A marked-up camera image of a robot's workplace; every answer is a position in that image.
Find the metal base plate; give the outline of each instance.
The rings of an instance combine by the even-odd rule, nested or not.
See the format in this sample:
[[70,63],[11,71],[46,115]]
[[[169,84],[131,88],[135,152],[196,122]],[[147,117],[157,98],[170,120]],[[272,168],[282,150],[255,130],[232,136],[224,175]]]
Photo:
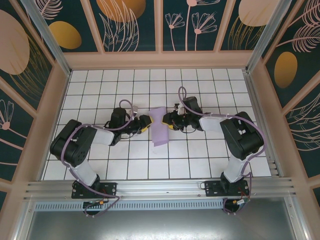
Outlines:
[[226,197],[226,196],[241,197],[241,191],[243,191],[246,195],[249,195],[249,187],[248,187],[248,182],[246,180],[240,180],[230,184],[229,191],[227,193],[221,187],[219,180],[205,181],[204,189],[205,189],[205,195],[207,197]]
[[[117,183],[116,182],[101,182],[99,192],[108,195],[116,195]],[[72,199],[103,199],[104,197],[95,194],[92,191],[86,189],[82,184],[74,181],[72,184]]]

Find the lavender fabric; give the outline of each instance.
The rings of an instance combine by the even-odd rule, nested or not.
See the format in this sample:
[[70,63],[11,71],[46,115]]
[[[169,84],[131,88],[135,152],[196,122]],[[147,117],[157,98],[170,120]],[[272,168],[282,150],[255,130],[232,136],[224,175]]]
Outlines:
[[153,121],[150,126],[151,139],[155,147],[169,142],[169,128],[162,123],[165,114],[167,114],[167,109],[165,107],[159,107],[149,111],[149,116]]

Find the white grid tile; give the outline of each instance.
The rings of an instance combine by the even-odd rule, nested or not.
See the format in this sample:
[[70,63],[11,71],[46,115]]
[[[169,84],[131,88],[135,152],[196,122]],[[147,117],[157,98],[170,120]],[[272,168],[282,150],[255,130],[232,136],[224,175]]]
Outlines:
[[[70,119],[103,126],[123,99],[138,106],[137,116],[148,115],[149,108],[167,107],[167,112],[172,112],[179,102],[180,86],[187,89],[187,97],[197,98],[204,113],[245,111],[256,121],[241,70],[84,70],[74,71],[70,81],[55,136]],[[127,103],[122,107],[129,109]],[[158,147],[154,147],[149,129],[115,146],[93,144],[89,164],[101,179],[108,180],[219,178],[230,155],[224,135],[214,131],[192,133],[190,126],[185,131],[187,134],[169,130],[169,144]],[[253,159],[245,173],[252,170],[254,177],[269,176],[265,156]],[[43,179],[74,179],[54,155],[49,154],[48,159]]]

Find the purple cable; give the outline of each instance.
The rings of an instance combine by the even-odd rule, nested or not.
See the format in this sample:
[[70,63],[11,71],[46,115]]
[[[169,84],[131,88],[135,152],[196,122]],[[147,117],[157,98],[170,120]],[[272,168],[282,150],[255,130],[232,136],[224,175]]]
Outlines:
[[[96,125],[92,125],[92,124],[82,124],[82,125],[78,126],[78,127],[71,133],[71,135],[70,135],[70,136],[68,137],[68,139],[66,140],[66,142],[65,142],[65,144],[64,144],[64,146],[63,146],[62,152],[61,152],[61,162],[62,162],[62,164],[69,169],[71,175],[72,175],[80,184],[82,184],[86,189],[90,190],[91,192],[93,192],[93,193],[95,193],[95,194],[99,194],[99,195],[104,196],[104,197],[107,197],[107,198],[116,198],[116,200],[115,200],[110,206],[108,206],[105,210],[100,211],[100,212],[97,213],[96,215],[92,215],[92,218],[94,218],[95,216],[98,217],[98,216],[104,214],[106,211],[108,211],[110,208],[112,208],[113,205],[115,205],[115,204],[120,200],[120,197],[119,197],[119,196],[116,196],[116,195],[105,194],[105,193],[102,193],[102,192],[93,190],[93,189],[90,188],[88,185],[86,185],[83,181],[81,181],[80,179],[78,179],[78,176],[77,176],[77,175],[75,174],[75,172],[70,168],[71,165],[70,165],[69,163],[66,163],[66,162],[65,162],[64,157],[65,157],[66,149],[67,149],[68,144],[70,143],[70,141],[71,141],[72,138],[74,137],[74,135],[75,135],[80,129],[85,128],[85,127],[87,127],[87,126],[90,126],[90,127],[96,128],[96,129],[107,130],[107,131],[117,131],[117,130],[121,130],[121,129],[125,128],[125,127],[132,121],[132,119],[133,119],[133,116],[134,116],[134,106],[132,105],[132,103],[131,103],[130,101],[128,101],[128,100],[126,100],[126,99],[123,99],[123,100],[121,100],[121,101],[119,102],[119,107],[120,107],[120,108],[121,108],[121,103],[122,103],[122,102],[127,102],[127,103],[129,103],[129,104],[130,104],[130,107],[131,107],[131,116],[130,116],[129,121],[128,121],[126,124],[124,124],[123,126],[118,127],[118,128],[106,128],[106,127],[100,127],[100,126],[96,126]],[[94,203],[88,205],[88,206],[84,209],[84,213],[85,213],[85,215],[86,215],[87,217],[89,216],[89,215],[87,214],[87,209],[88,209],[89,207],[91,207],[92,205],[94,205]]]
[[[250,198],[250,196],[251,196],[251,188],[252,188],[252,173],[249,172],[247,175],[244,175],[244,172],[245,172],[245,169],[246,169],[247,165],[248,165],[249,162],[251,161],[251,159],[259,156],[260,154],[262,154],[262,153],[266,150],[266,148],[267,148],[267,139],[266,139],[266,136],[264,135],[264,133],[263,133],[253,122],[251,122],[251,121],[249,121],[249,120],[247,120],[247,119],[245,119],[245,118],[243,118],[243,117],[236,116],[236,115],[228,115],[228,114],[226,114],[226,115],[224,115],[224,114],[216,114],[216,113],[203,114],[203,113],[199,113],[199,112],[193,111],[193,110],[190,109],[188,106],[186,106],[185,103],[183,102],[183,99],[181,98],[181,90],[184,91],[183,99],[185,99],[185,98],[187,97],[187,90],[186,90],[186,88],[183,87],[183,86],[181,86],[181,87],[179,87],[179,89],[178,89],[178,97],[179,97],[179,100],[180,100],[181,104],[184,106],[184,108],[187,109],[187,110],[189,110],[191,113],[196,114],[196,115],[199,115],[199,116],[211,116],[211,117],[219,117],[219,118],[220,118],[220,117],[223,117],[223,118],[239,119],[239,120],[241,120],[241,121],[244,121],[244,122],[250,124],[250,125],[251,125],[252,127],[254,127],[254,128],[258,131],[258,133],[261,135],[261,137],[262,137],[262,139],[263,139],[263,148],[262,148],[262,150],[259,151],[259,152],[257,152],[257,153],[255,153],[255,154],[253,154],[253,155],[251,155],[251,156],[249,156],[249,158],[246,160],[246,162],[244,163],[243,168],[242,168],[242,170],[241,170],[241,175],[242,175],[242,176],[244,176],[244,177],[250,176],[250,186],[249,186],[249,196],[248,196],[248,197]],[[225,204],[226,204],[226,201],[227,201],[227,200],[228,200],[227,197],[226,197],[225,199],[223,199],[223,205],[222,205],[223,208],[222,208],[222,210],[223,210],[226,214],[228,214],[228,213],[230,214],[230,213],[233,213],[233,212],[231,212],[230,210],[228,210],[228,209],[225,208]]]

